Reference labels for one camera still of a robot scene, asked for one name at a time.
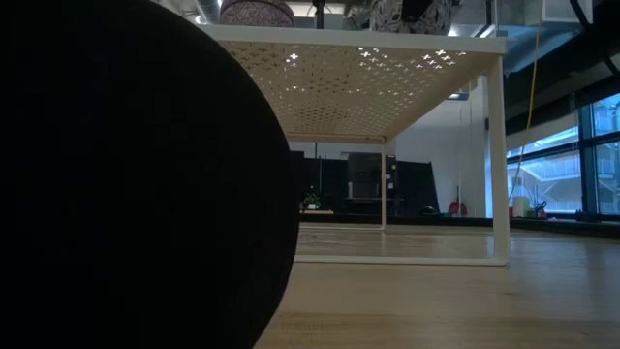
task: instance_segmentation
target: support column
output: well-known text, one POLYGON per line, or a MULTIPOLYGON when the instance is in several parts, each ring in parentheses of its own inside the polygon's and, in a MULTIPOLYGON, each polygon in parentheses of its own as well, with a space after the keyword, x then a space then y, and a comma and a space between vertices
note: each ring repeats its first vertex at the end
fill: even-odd
POLYGON ((506 121, 504 117, 504 74, 497 58, 488 74, 489 138, 493 186, 493 258, 506 264, 511 257, 511 231, 506 169, 506 121))

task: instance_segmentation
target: wooden floor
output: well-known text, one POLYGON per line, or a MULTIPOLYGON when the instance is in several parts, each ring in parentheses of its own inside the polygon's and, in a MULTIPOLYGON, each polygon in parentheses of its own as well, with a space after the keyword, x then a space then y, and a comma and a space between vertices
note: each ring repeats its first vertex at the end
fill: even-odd
MULTIPOLYGON (((298 253, 486 254, 485 234, 303 232, 298 253)), ((620 240, 514 232, 509 267, 295 264, 259 348, 620 348, 620 240)))

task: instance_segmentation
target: white wall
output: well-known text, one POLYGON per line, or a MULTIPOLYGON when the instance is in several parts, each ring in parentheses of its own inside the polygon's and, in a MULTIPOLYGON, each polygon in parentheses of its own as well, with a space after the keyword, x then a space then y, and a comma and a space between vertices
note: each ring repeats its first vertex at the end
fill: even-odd
POLYGON ((471 107, 470 101, 445 101, 396 139, 398 160, 433 164, 441 212, 456 199, 460 177, 461 202, 468 216, 486 215, 484 96, 478 86, 471 107))

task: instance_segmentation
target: patterned bag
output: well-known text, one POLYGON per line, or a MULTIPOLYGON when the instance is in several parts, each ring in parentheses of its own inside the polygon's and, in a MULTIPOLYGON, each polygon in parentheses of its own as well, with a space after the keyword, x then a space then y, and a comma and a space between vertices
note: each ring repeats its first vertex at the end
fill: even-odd
POLYGON ((402 18, 403 0, 373 0, 370 30, 446 35, 458 6, 453 6, 452 0, 432 0, 418 20, 407 22, 402 18))
POLYGON ((224 0, 220 24, 293 27, 295 15, 283 0, 224 0))

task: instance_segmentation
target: window frame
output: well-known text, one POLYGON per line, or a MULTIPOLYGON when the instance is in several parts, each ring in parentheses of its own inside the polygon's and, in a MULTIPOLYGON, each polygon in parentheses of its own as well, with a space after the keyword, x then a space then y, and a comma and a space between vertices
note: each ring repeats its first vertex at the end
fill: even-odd
MULTIPOLYGON (((522 161, 525 162, 575 150, 578 150, 579 152, 581 164, 581 201, 583 211, 576 213, 549 213, 549 217, 572 219, 584 222, 620 221, 620 214, 602 214, 600 212, 596 153, 596 147, 599 145, 620 142, 620 131, 595 136, 593 106, 594 103, 581 107, 577 110, 578 141, 523 154, 522 161)), ((519 155, 507 158, 508 165, 518 162, 519 155)))

